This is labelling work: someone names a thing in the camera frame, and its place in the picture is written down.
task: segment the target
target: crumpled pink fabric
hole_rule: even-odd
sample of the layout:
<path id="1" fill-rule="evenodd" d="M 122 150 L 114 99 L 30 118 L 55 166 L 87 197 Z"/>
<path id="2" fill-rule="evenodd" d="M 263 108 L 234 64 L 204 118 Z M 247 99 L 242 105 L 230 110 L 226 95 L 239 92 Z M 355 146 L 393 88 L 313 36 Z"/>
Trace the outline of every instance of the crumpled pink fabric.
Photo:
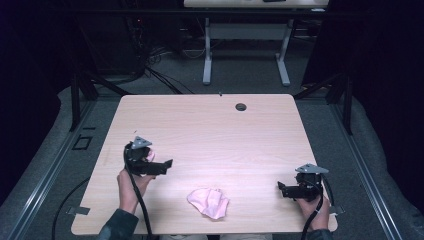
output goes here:
<path id="1" fill-rule="evenodd" d="M 199 212 L 212 219 L 225 217 L 227 205 L 230 199 L 226 198 L 219 189 L 201 188 L 194 190 L 187 196 L 187 200 L 195 206 Z"/>

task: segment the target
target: sleeve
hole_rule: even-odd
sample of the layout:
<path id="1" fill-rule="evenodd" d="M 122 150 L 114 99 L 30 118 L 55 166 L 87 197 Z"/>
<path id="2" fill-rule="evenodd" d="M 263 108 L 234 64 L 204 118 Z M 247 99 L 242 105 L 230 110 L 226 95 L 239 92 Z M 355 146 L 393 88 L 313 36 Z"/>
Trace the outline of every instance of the sleeve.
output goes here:
<path id="1" fill-rule="evenodd" d="M 100 230 L 97 240 L 130 239 L 134 234 L 137 222 L 136 216 L 118 208 Z"/>
<path id="2" fill-rule="evenodd" d="M 309 232 L 307 235 L 308 240 L 333 240 L 333 235 L 328 229 L 318 229 Z"/>

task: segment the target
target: white desk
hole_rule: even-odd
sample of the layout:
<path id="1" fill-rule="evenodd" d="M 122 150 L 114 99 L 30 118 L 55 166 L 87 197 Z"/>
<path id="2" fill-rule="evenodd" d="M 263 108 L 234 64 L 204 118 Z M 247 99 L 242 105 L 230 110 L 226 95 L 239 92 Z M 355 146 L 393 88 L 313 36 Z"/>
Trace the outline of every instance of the white desk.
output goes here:
<path id="1" fill-rule="evenodd" d="M 238 103 L 247 109 L 236 110 Z M 74 234 L 97 234 L 118 207 L 116 175 L 124 146 L 137 135 L 153 143 L 156 162 L 174 159 L 143 198 L 153 234 L 302 231 L 300 208 L 277 187 L 296 185 L 295 168 L 316 164 L 292 96 L 139 95 L 118 106 L 81 202 L 90 212 L 75 217 Z M 186 200 L 205 187 L 230 199 L 224 218 L 205 217 Z M 136 215 L 135 232 L 146 234 L 140 207 Z"/>
<path id="2" fill-rule="evenodd" d="M 184 0 L 187 8 L 278 8 L 278 9 L 313 9 L 326 8 L 328 0 L 287 0 L 265 3 L 262 0 Z M 212 72 L 211 39 L 262 39 L 282 40 L 280 52 L 275 54 L 281 81 L 290 86 L 289 76 L 284 64 L 287 45 L 291 35 L 292 20 L 289 24 L 222 24 L 205 21 L 205 67 L 203 84 L 209 85 Z"/>

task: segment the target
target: person's right hand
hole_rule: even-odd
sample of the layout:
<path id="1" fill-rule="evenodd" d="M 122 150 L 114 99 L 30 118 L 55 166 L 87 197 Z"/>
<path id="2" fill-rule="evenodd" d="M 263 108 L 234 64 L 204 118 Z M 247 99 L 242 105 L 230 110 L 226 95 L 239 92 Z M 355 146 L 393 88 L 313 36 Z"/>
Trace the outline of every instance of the person's right hand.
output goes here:
<path id="1" fill-rule="evenodd" d="M 319 200 L 320 200 L 320 197 L 318 196 L 311 202 L 308 202 L 302 198 L 296 199 L 296 202 L 299 204 L 300 208 L 302 209 L 303 216 L 306 219 L 308 219 L 309 216 L 311 216 L 311 214 L 315 211 Z M 315 216 L 315 218 L 312 220 L 310 224 L 310 228 L 312 230 L 328 229 L 329 219 L 330 219 L 330 202 L 328 201 L 326 197 L 324 197 L 322 207 L 319 210 L 318 214 Z"/>

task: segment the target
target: human hand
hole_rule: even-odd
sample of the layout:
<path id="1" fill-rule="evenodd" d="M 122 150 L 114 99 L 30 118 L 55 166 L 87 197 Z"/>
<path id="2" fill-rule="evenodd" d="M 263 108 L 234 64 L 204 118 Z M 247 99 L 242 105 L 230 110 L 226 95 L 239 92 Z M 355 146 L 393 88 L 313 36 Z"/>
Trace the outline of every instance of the human hand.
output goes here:
<path id="1" fill-rule="evenodd" d="M 311 202 L 306 201 L 305 199 L 298 198 L 296 202 L 299 204 L 302 209 L 303 216 L 308 219 L 309 216 L 316 210 L 316 207 L 320 201 L 320 197 L 315 198 Z M 317 229 L 328 229 L 328 221 L 330 219 L 330 202 L 324 196 L 323 203 L 321 209 L 318 214 L 312 220 L 310 224 L 310 228 L 312 230 Z"/>
<path id="2" fill-rule="evenodd" d="M 138 189 L 140 190 L 141 196 L 143 196 L 146 192 L 147 185 L 149 184 L 150 180 L 156 178 L 156 176 L 152 175 L 140 177 L 133 174 L 132 176 Z M 123 169 L 119 172 L 119 175 L 116 178 L 118 180 L 119 186 L 119 208 L 134 214 L 138 204 L 138 198 L 134 192 L 130 175 L 128 174 L 127 170 Z"/>

